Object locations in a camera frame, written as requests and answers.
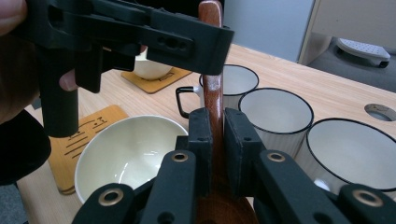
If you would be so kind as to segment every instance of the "wooden table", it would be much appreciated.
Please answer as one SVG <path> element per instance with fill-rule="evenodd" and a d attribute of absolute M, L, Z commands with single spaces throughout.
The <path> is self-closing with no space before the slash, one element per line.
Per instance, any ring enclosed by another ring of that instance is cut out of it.
<path fill-rule="evenodd" d="M 297 63 L 288 62 L 251 49 L 232 46 L 227 63 L 244 65 L 260 77 L 259 87 L 275 87 L 292 91 L 311 104 L 315 120 L 326 118 L 357 119 L 368 123 L 396 138 L 396 121 L 382 121 L 368 115 L 368 104 L 386 105 L 396 110 L 396 93 L 337 77 Z M 177 110 L 175 89 L 198 84 L 199 74 L 191 74 L 155 94 L 146 94 L 110 71 L 102 76 L 102 89 L 93 94 L 79 90 L 79 115 L 85 117 L 108 105 L 119 105 L 129 116 L 154 114 L 168 117 L 188 130 L 188 121 Z M 199 105 L 194 94 L 184 94 L 185 110 Z M 41 111 L 27 108 L 37 119 Z M 46 162 L 41 168 L 18 182 L 21 197 L 30 224 L 71 223 L 81 207 L 76 194 L 61 195 Z"/>

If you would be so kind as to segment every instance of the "gray wall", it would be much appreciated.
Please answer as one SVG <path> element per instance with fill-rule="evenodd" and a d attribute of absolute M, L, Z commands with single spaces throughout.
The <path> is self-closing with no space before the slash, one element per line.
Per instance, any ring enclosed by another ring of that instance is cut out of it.
<path fill-rule="evenodd" d="M 297 62 L 314 0 L 225 0 L 237 45 Z"/>

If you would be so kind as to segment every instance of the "floor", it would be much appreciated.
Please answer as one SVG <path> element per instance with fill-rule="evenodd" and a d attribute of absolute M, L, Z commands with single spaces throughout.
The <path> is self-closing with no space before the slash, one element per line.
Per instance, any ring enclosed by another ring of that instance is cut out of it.
<path fill-rule="evenodd" d="M 396 92 L 396 50 L 387 49 L 391 54 L 391 59 L 386 68 L 378 68 L 379 62 L 358 58 L 345 52 L 339 54 L 337 50 L 333 40 L 329 49 L 308 66 L 383 90 Z M 26 223 L 26 220 L 27 217 L 16 186 L 0 186 L 0 222 L 2 224 L 22 224 Z"/>

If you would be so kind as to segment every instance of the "wooden spoon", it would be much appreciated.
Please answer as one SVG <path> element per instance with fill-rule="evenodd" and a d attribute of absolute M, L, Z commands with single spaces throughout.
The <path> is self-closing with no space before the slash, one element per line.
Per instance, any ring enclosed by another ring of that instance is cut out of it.
<path fill-rule="evenodd" d="M 199 19 L 222 26 L 222 7 L 217 0 L 205 0 L 199 5 Z M 229 186 L 223 146 L 223 80 L 218 76 L 203 75 L 205 107 L 209 110 L 213 134 L 212 189 L 205 198 L 198 199 L 196 223 L 258 223 L 246 198 L 236 198 Z"/>

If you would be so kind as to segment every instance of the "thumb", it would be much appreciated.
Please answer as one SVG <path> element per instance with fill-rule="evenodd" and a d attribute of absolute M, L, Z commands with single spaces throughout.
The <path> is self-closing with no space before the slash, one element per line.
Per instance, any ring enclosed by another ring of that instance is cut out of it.
<path fill-rule="evenodd" d="M 26 15 L 25 0 L 0 0 L 0 36 L 13 30 Z"/>

